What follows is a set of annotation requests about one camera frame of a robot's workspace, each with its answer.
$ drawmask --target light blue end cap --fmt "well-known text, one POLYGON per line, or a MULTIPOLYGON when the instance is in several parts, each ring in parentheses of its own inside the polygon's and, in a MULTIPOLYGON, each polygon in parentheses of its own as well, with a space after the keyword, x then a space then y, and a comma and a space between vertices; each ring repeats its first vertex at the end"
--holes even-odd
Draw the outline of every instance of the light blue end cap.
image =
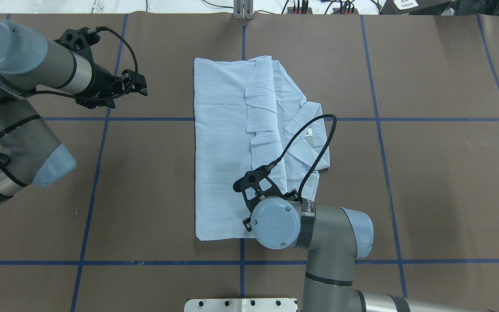
POLYGON ((348 216, 352 229, 355 235, 355 243, 357 244, 357 256, 356 257, 366 257, 371 252, 371 247, 373 246, 373 222, 371 218, 366 213, 361 211, 352 211, 350 209, 344 209, 344 212, 348 216))
POLYGON ((10 20, 0 20, 0 73, 23 74, 47 55, 47 40, 39 32, 10 20))
POLYGON ((69 153, 65 144, 61 144, 38 170, 33 183, 40 189, 47 188, 75 168, 76 160, 69 153))
POLYGON ((277 197, 267 198, 257 204, 251 222, 255 238, 269 249, 283 249, 292 245, 301 228, 299 213, 287 201, 277 197))

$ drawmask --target white mounting plate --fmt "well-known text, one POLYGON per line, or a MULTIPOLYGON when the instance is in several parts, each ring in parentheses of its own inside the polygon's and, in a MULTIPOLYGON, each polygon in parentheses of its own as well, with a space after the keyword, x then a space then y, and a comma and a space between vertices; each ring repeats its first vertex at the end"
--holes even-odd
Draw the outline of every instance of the white mounting plate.
POLYGON ((296 302, 294 298, 192 299, 184 312, 297 312, 296 302))

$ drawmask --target black mount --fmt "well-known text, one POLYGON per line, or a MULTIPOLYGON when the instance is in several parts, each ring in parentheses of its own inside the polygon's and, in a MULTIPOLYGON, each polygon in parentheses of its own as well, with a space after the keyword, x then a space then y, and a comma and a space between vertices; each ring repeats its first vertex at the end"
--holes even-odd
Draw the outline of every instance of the black mount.
MULTIPOLYGON (((94 71, 88 87, 77 95, 79 97, 93 99, 109 98, 113 95, 123 93, 133 81, 133 87, 125 94, 136 92, 147 96, 147 83, 143 75, 126 69, 121 73, 121 76, 116 77, 94 62, 94 56, 91 53, 90 46, 93 46, 99 42, 99 40, 100 36, 97 34, 97 30, 95 28, 87 27, 81 29, 68 29, 63 33, 61 38, 55 40, 56 43, 84 57, 89 61, 91 68, 94 71)), ((76 103, 89 109, 94 109, 97 106, 115 108, 115 102, 113 100, 88 101, 77 99, 76 103)))
MULTIPOLYGON (((253 213, 253 210, 259 204, 259 202, 269 196, 280 197, 285 200, 297 200, 298 199, 298 191, 293 189, 286 194, 283 194, 279 189, 279 186, 269 178, 269 174, 271 174, 271 169, 269 169, 270 165, 263 165, 255 170, 251 170, 246 172, 242 178, 234 182, 232 185, 232 189, 236 193, 242 193, 244 196, 244 201, 246 202, 246 207, 249 210, 249 213, 253 213), (259 185, 259 182, 262 180, 267 180, 271 187, 269 189, 263 190, 259 185), (249 198, 246 194, 246 190, 253 190, 255 197, 249 198)), ((251 216, 249 218, 243 219, 242 223, 244 223, 244 227, 248 232, 251 232, 251 216)))

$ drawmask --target folded shirt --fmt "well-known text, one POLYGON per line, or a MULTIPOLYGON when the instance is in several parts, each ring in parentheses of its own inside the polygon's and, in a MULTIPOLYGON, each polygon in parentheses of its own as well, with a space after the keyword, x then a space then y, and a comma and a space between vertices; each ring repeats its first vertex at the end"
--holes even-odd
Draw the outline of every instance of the folded shirt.
MULTIPOLYGON (((232 184, 247 171, 277 159, 295 133, 322 114, 321 105, 307 101, 281 63, 270 56, 237 62, 198 58, 194 113, 196 236, 202 241, 253 238, 242 224, 250 212, 232 184)), ((321 120, 299 134, 269 175, 281 192, 299 189, 326 139, 321 120)), ((315 198, 317 170, 329 166, 327 150, 307 180, 303 197, 315 198)))

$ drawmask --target metal bracket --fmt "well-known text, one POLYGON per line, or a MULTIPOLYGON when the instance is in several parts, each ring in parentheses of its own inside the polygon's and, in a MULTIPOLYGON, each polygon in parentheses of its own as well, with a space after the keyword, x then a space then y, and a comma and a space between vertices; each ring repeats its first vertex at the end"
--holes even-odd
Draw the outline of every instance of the metal bracket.
POLYGON ((253 19, 253 0, 234 0, 234 19, 253 19))
POLYGON ((294 312, 296 302, 294 298, 192 299, 184 312, 294 312))

